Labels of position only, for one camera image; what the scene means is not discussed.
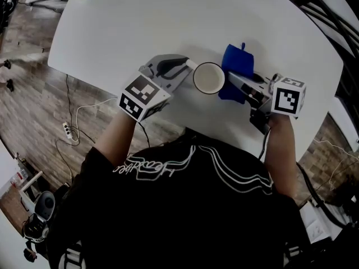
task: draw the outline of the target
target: white table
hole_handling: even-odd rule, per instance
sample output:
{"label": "white table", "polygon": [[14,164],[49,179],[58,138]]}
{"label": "white table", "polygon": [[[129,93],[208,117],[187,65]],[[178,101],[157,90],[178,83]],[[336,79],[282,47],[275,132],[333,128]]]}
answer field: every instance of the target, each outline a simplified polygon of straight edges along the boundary
{"label": "white table", "polygon": [[[288,0],[70,0],[48,64],[113,94],[158,54],[221,64],[229,43],[255,57],[255,70],[307,83],[293,121],[297,160],[333,99],[343,62],[317,26]],[[161,113],[178,124],[256,156],[263,135],[249,122],[250,107],[197,91],[188,77]]]}

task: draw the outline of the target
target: white cube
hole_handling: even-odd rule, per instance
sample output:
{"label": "white cube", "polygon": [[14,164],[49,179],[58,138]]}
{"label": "white cube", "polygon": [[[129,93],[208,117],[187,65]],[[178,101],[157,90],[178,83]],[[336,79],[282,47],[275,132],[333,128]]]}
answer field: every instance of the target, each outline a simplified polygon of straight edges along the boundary
{"label": "white cube", "polygon": [[136,72],[124,84],[118,97],[118,106],[140,122],[161,111],[172,96],[150,78]]}
{"label": "white cube", "polygon": [[274,84],[271,111],[298,117],[304,104],[306,84],[292,78],[281,77]]}

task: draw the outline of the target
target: electrical outlet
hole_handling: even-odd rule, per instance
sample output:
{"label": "electrical outlet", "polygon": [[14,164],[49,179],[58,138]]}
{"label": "electrical outlet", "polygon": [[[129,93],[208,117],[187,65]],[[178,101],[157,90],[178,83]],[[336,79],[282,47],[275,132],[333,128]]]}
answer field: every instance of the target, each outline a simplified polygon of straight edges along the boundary
{"label": "electrical outlet", "polygon": [[64,122],[62,124],[63,126],[63,129],[65,130],[65,133],[66,133],[66,136],[68,139],[72,138],[72,132],[70,131],[70,128],[68,127],[68,123],[67,122]]}

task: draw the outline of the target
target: white line print on shirt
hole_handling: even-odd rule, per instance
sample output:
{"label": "white line print on shirt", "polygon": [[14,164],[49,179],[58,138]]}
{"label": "white line print on shirt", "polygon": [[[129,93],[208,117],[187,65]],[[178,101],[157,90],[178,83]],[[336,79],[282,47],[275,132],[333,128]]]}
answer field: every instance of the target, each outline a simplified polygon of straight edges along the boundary
{"label": "white line print on shirt", "polygon": [[[231,186],[230,184],[228,184],[228,183],[223,179],[223,177],[221,176],[221,174],[218,172],[218,168],[220,169],[220,171],[221,171],[222,173],[224,173],[227,177],[229,177],[231,180],[235,181],[235,182],[238,183],[238,184],[248,184],[248,183],[254,182],[254,181],[256,181],[256,180],[259,180],[260,183],[262,183],[264,186],[269,187],[269,188],[271,189],[271,186],[272,186],[272,184],[273,184],[273,181],[271,180],[271,177],[270,177],[270,176],[269,176],[270,180],[268,180],[268,179],[266,179],[266,178],[264,178],[264,177],[259,176],[258,174],[255,174],[255,175],[253,175],[252,177],[242,177],[241,175],[235,173],[233,170],[231,170],[230,168],[228,168],[228,167],[225,165],[225,163],[224,163],[223,160],[220,158],[220,155],[219,155],[219,153],[217,152],[216,149],[214,149],[213,147],[206,147],[206,146],[199,146],[199,148],[200,148],[201,150],[203,150],[203,151],[205,151],[205,152],[208,152],[208,153],[210,154],[210,156],[212,157],[212,161],[213,161],[213,165],[214,165],[215,171],[217,172],[218,176],[220,177],[220,179],[221,179],[227,186],[229,186],[230,188],[232,188],[234,191],[239,192],[239,193],[248,193],[248,192],[253,191],[253,190],[256,189],[256,188],[260,188],[260,189],[262,189],[262,191],[263,191],[263,193],[264,193],[265,195],[271,195],[271,194],[272,194],[272,192],[269,192],[269,193],[265,192],[264,189],[263,189],[263,187],[262,187],[261,185],[258,185],[258,186],[256,186],[256,187],[253,187],[253,188],[248,189],[248,190],[246,190],[246,191],[240,191],[239,189],[237,189],[237,188]],[[251,179],[251,180],[249,180],[248,182],[240,182],[239,180],[236,180],[236,179],[234,179],[233,177],[231,177],[228,173],[226,173],[226,172],[221,168],[221,166],[219,165],[219,162],[218,162],[218,160],[217,160],[217,157],[216,157],[216,154],[215,154],[215,153],[217,153],[218,159],[220,160],[220,162],[221,162],[229,171],[231,171],[233,174],[235,174],[236,176],[238,176],[238,177],[240,177],[240,178],[243,178],[243,179]],[[261,179],[264,179],[265,181],[269,182],[270,184],[268,185],[268,184],[262,182],[262,181],[260,180],[260,178],[261,178]]]}
{"label": "white line print on shirt", "polygon": [[[126,172],[127,174],[129,172],[132,172],[133,169],[135,169],[137,180],[148,180],[148,181],[157,180],[166,171],[170,172],[169,177],[171,177],[175,171],[181,171],[188,167],[195,151],[196,151],[196,146],[192,145],[190,148],[190,153],[186,159],[184,159],[183,161],[166,161],[165,163],[161,163],[160,161],[146,161],[143,157],[132,156],[125,161],[124,165],[116,167],[113,172],[118,171],[118,173],[120,174]],[[179,169],[167,168],[167,166],[182,166],[182,165],[184,165],[184,167]],[[139,173],[154,173],[158,175],[155,178],[139,178]]]}

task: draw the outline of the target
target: cup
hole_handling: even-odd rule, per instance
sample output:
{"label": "cup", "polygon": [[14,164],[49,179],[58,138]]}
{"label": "cup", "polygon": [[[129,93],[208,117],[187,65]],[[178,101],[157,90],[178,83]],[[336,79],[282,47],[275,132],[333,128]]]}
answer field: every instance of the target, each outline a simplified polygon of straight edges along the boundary
{"label": "cup", "polygon": [[196,88],[204,94],[215,94],[223,87],[224,72],[217,64],[205,62],[197,65],[188,59],[186,65],[194,70],[193,82]]}

